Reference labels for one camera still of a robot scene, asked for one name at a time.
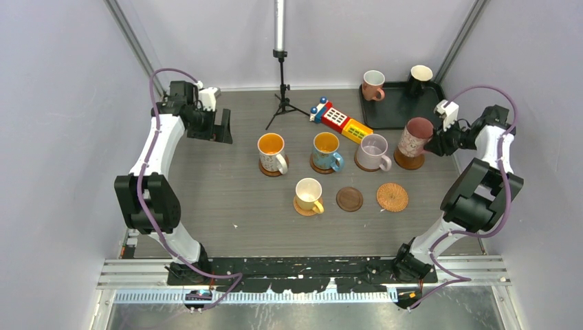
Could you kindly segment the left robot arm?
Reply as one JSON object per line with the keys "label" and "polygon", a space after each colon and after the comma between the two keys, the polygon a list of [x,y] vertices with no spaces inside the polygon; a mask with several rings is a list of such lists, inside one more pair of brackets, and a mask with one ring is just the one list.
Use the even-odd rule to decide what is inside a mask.
{"label": "left robot arm", "polygon": [[181,223],[181,204],[168,181],[178,142],[192,138],[232,143],[230,110],[216,123],[218,87],[201,82],[173,81],[169,93],[151,109],[151,127],[144,148],[128,174],[119,175],[114,190],[126,226],[157,241],[184,268],[196,285],[211,274],[206,251]]}

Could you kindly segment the pink mug white inside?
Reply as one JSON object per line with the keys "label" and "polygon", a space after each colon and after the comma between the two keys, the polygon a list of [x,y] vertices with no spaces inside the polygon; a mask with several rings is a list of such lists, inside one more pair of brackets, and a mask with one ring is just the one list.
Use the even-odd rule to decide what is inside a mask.
{"label": "pink mug white inside", "polygon": [[385,83],[385,76],[382,72],[377,70],[368,70],[363,75],[363,83],[361,92],[367,101],[382,101],[385,98],[384,90],[382,89]]}

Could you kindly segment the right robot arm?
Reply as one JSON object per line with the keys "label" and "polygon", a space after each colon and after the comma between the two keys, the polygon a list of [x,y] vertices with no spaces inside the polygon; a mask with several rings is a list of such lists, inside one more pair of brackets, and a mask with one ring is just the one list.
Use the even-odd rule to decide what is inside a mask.
{"label": "right robot arm", "polygon": [[438,156],[459,149],[476,151],[443,198],[439,220],[422,235],[404,243],[393,260],[398,281],[424,279],[435,268],[435,259],[464,236],[481,237],[502,226],[505,209],[524,186],[509,164],[509,148],[516,129],[507,123],[509,109],[486,107],[468,128],[457,120],[433,131],[424,150]]}

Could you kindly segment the yellow mug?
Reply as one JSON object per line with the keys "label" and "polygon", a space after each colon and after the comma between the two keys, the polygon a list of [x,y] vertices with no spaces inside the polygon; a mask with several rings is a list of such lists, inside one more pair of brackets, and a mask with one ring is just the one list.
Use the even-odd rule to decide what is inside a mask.
{"label": "yellow mug", "polygon": [[322,186],[320,182],[314,178],[301,179],[296,184],[295,196],[300,197],[307,202],[316,201],[322,197]]}

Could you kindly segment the patterned mug orange inside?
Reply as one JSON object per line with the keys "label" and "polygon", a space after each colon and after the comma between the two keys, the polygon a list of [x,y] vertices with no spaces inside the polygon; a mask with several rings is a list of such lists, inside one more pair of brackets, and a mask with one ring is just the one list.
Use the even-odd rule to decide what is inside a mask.
{"label": "patterned mug orange inside", "polygon": [[257,148],[260,155],[277,155],[285,154],[285,141],[277,133],[266,133],[262,135],[257,142]]}

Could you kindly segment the grey mug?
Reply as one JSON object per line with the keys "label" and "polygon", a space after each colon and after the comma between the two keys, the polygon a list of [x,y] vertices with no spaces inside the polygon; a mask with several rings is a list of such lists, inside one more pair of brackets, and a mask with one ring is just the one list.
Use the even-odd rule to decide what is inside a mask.
{"label": "grey mug", "polygon": [[392,160],[387,156],[388,142],[382,135],[372,133],[365,136],[355,154],[358,162],[366,168],[381,168],[389,171],[392,168]]}

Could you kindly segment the ridged wooden coaster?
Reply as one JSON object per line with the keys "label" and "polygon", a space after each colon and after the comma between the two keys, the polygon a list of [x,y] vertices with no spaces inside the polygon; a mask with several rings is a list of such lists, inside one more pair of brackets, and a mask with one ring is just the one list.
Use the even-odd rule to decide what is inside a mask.
{"label": "ridged wooden coaster", "polygon": [[405,156],[398,148],[393,153],[394,160],[398,166],[408,171],[414,171],[421,168],[425,162],[425,155],[421,154],[416,157]]}
{"label": "ridged wooden coaster", "polygon": [[310,166],[317,173],[328,175],[334,173],[337,161],[334,157],[320,157],[318,155],[310,156]]}
{"label": "ridged wooden coaster", "polygon": [[366,171],[366,172],[370,172],[370,173],[372,173],[372,172],[376,172],[376,171],[378,171],[378,170],[380,170],[380,169],[381,169],[381,168],[379,168],[379,167],[377,167],[377,168],[366,168],[366,167],[363,167],[363,166],[362,166],[362,165],[361,165],[361,164],[358,162],[358,155],[357,155],[357,154],[355,154],[355,155],[354,155],[354,162],[355,162],[356,166],[357,166],[357,167],[358,167],[360,170],[362,170],[362,171]]}
{"label": "ridged wooden coaster", "polygon": [[286,175],[289,170],[289,158],[287,155],[260,155],[258,167],[262,174],[268,177]]}

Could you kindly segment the woven coaster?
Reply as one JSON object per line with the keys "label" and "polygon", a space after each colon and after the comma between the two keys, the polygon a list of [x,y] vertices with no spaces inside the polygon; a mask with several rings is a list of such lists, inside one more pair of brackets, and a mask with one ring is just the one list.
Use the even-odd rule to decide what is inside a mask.
{"label": "woven coaster", "polygon": [[376,199],[381,208],[389,212],[401,212],[408,206],[408,193],[403,186],[396,183],[382,184],[376,192]]}
{"label": "woven coaster", "polygon": [[310,217],[314,215],[321,215],[324,212],[324,200],[319,198],[316,201],[307,202],[302,200],[300,197],[294,197],[294,209],[295,211],[305,217]]}

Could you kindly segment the dark wooden coaster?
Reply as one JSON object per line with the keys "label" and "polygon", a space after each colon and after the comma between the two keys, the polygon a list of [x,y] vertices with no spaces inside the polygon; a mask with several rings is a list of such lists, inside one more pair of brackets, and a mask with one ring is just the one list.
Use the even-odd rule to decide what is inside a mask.
{"label": "dark wooden coaster", "polygon": [[362,193],[358,189],[348,186],[339,189],[335,199],[338,207],[346,212],[355,212],[364,203]]}

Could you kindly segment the blue mug orange inside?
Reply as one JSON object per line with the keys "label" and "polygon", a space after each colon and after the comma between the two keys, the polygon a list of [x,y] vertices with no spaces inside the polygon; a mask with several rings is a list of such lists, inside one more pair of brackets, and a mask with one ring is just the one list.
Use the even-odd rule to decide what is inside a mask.
{"label": "blue mug orange inside", "polygon": [[313,139],[311,155],[334,157],[337,161],[337,166],[334,169],[336,172],[339,172],[344,168],[344,159],[338,152],[339,147],[340,141],[336,135],[330,132],[322,132],[317,134]]}

